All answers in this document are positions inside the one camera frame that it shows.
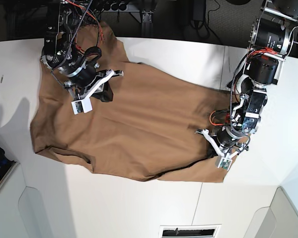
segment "brown fabric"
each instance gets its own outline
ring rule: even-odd
[[[228,95],[129,62],[123,44],[105,23],[102,26],[101,69],[125,73],[123,78],[110,80],[113,102],[91,98],[93,111],[74,115],[71,96],[42,66],[39,109],[31,123],[35,153],[82,165],[92,173],[139,181],[203,158],[207,143],[194,131],[210,127],[210,112],[226,108]],[[80,30],[78,44],[83,49],[96,40],[97,28]],[[227,172],[217,169],[215,160],[198,162],[160,179],[222,182]]]

